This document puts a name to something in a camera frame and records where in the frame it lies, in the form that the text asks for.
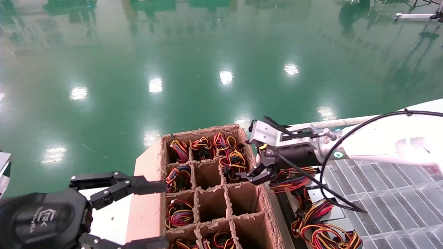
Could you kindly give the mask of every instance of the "green floor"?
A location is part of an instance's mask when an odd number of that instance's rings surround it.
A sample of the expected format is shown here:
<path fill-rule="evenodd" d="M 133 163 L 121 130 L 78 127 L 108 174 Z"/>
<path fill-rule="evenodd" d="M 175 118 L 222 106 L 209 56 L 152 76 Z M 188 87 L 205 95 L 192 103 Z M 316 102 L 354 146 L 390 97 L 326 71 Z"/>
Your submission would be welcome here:
<path fill-rule="evenodd" d="M 0 2 L 7 196 L 58 191 L 79 173 L 132 174 L 160 134 L 443 97 L 442 30 L 394 23 L 401 1 Z"/>

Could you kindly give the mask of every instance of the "black cable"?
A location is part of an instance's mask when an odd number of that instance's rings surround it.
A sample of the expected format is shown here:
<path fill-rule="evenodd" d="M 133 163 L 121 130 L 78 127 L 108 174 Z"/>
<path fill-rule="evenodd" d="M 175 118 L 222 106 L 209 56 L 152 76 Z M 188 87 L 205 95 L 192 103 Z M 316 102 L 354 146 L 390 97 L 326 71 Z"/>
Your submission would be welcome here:
<path fill-rule="evenodd" d="M 330 156 L 332 155 L 332 153 L 334 152 L 334 150 L 346 139 L 346 138 L 348 138 L 349 136 L 351 136 L 354 132 L 356 132 L 357 130 L 359 130 L 359 129 L 361 129 L 361 128 L 363 128 L 364 126 L 366 126 L 366 125 L 368 125 L 368 124 L 370 124 L 370 123 L 372 123 L 372 122 L 375 122 L 375 121 L 377 121 L 377 120 L 380 120 L 380 119 L 382 119 L 382 118 L 385 118 L 385 117 L 391 117 L 391 116 L 396 116 L 396 115 L 407 115 L 407 116 L 411 116 L 411 115 L 413 115 L 413 114 L 419 114 L 419 115 L 428 115 L 428 116 L 436 116 L 436 117 L 443 117 L 443 113 L 438 113 L 438 112 L 429 112 L 429 111 L 410 111 L 410 110 L 407 110 L 407 109 L 404 109 L 404 111 L 397 111 L 397 112 L 391 112 L 391 113 L 386 113 L 386 114 L 382 114 L 382 115 L 379 115 L 379 116 L 377 116 L 377 117 L 373 117 L 373 118 L 371 118 L 371 119 L 369 119 L 369 120 L 367 120 L 367 121 L 365 121 L 365 122 L 363 122 L 363 123 L 361 123 L 361 124 L 359 124 L 357 127 L 355 127 L 354 129 L 352 129 L 352 130 L 350 130 L 347 134 L 345 134 L 344 136 L 342 136 L 333 146 L 332 146 L 332 148 L 330 149 L 330 151 L 328 152 L 328 154 L 326 154 L 326 156 L 325 156 L 325 160 L 323 161 L 323 164 L 322 164 L 322 169 L 321 169 L 321 171 L 320 171 L 320 183 L 322 182 L 322 180 L 323 180 L 323 174 L 324 174 L 324 172 L 325 172 L 325 168 L 326 168 L 326 164 L 327 164 L 327 162 L 328 162 L 328 159 L 330 158 Z M 325 200 L 327 200 L 328 202 L 330 202 L 331 204 L 333 204 L 333 205 L 336 205 L 336 206 L 338 206 L 338 207 L 341 207 L 341 208 L 344 208 L 344 209 L 348 209 L 348 210 L 352 210 L 352 209 L 350 209 L 350 207 L 348 207 L 348 206 L 345 206 L 345 205 L 342 205 L 342 204 L 339 204 L 339 203 L 337 203 L 337 202 L 334 202 L 333 200 L 331 200 L 330 198 L 328 198 L 328 197 L 326 197 L 326 195 L 325 195 L 325 192 L 324 192 L 324 187 L 320 187 L 320 191 L 321 191 L 321 193 L 322 193 L 322 195 L 323 195 L 323 197 L 324 197 L 324 199 Z M 353 205 L 353 204 L 350 204 L 350 202 L 349 201 L 344 201 L 346 204 L 348 204 L 348 205 L 350 205 L 350 206 L 352 206 L 352 207 L 354 207 L 355 205 Z"/>

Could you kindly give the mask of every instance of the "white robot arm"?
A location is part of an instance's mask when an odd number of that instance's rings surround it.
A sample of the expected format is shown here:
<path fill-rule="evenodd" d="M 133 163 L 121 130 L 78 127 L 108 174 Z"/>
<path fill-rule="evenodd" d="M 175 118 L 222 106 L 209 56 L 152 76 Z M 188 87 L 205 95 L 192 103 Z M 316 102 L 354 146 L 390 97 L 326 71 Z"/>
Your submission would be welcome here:
<path fill-rule="evenodd" d="M 408 110 L 443 113 L 443 99 L 407 107 Z M 344 128 L 341 136 L 357 125 Z M 351 159 L 389 163 L 438 165 L 442 170 L 443 118 L 427 115 L 396 115 L 362 127 L 343 141 Z"/>
<path fill-rule="evenodd" d="M 269 117 L 250 128 L 249 143 L 258 148 L 260 161 L 247 173 L 238 173 L 254 184 L 273 180 L 280 169 L 295 167 L 321 186 L 323 196 L 334 205 L 350 210 L 357 208 L 343 197 L 323 186 L 323 172 L 328 160 L 376 160 L 390 163 L 439 165 L 443 167 L 440 143 L 443 135 L 443 99 L 410 106 L 404 110 L 376 116 L 343 130 L 316 129 L 311 124 L 282 126 Z M 320 167 L 320 180 L 300 167 Z M 323 192 L 352 206 L 332 202 Z"/>

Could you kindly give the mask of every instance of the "wire harness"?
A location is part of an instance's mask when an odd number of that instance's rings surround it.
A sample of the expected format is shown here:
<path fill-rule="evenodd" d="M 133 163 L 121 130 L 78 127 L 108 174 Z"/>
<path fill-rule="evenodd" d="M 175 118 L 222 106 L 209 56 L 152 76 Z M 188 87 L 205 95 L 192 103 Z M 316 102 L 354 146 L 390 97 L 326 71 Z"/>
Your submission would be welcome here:
<path fill-rule="evenodd" d="M 205 136 L 192 142 L 190 147 L 194 153 L 194 158 L 197 160 L 212 159 L 215 157 L 216 148 Z"/>
<path fill-rule="evenodd" d="M 218 165 L 223 170 L 226 181 L 228 183 L 240 182 L 241 177 L 236 174 L 248 170 L 242 144 L 238 144 L 233 136 L 225 139 L 222 132 L 214 136 L 213 143 L 220 155 L 225 156 L 219 160 Z"/>
<path fill-rule="evenodd" d="M 197 244 L 191 243 L 182 237 L 178 237 L 169 244 L 169 249 L 199 249 L 199 248 Z"/>
<path fill-rule="evenodd" d="M 171 201 L 168 207 L 165 225 L 168 229 L 179 226 L 186 226 L 194 222 L 193 206 L 185 201 L 175 199 Z"/>
<path fill-rule="evenodd" d="M 203 249 L 235 249 L 231 234 L 224 230 L 220 230 L 213 236 L 204 238 L 202 243 Z"/>
<path fill-rule="evenodd" d="M 191 167 L 189 165 L 180 165 L 173 168 L 166 178 L 168 193 L 191 189 Z"/>
<path fill-rule="evenodd" d="M 171 142 L 171 148 L 177 153 L 179 158 L 177 159 L 177 162 L 179 163 L 185 163 L 189 160 L 189 153 L 188 153 L 188 145 L 185 142 L 180 142 L 177 139 L 175 139 L 174 135 L 171 135 L 172 142 Z"/>

